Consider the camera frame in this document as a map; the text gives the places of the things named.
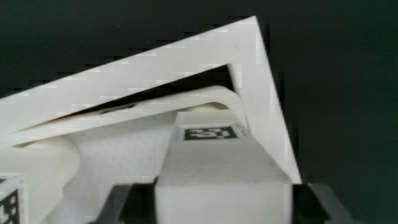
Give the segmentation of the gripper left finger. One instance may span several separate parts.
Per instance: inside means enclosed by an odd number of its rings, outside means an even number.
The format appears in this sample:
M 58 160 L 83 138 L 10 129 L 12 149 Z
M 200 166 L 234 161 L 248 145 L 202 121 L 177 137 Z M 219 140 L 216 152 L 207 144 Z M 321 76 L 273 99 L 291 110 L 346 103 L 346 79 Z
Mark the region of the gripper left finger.
M 97 218 L 86 224 L 155 224 L 152 183 L 111 187 Z

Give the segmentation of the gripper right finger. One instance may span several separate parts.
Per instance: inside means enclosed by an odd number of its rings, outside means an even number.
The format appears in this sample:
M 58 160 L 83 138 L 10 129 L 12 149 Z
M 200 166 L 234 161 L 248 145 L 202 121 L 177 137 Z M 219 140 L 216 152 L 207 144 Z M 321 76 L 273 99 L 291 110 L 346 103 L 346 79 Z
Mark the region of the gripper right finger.
M 292 186 L 291 224 L 362 224 L 326 184 L 305 183 Z

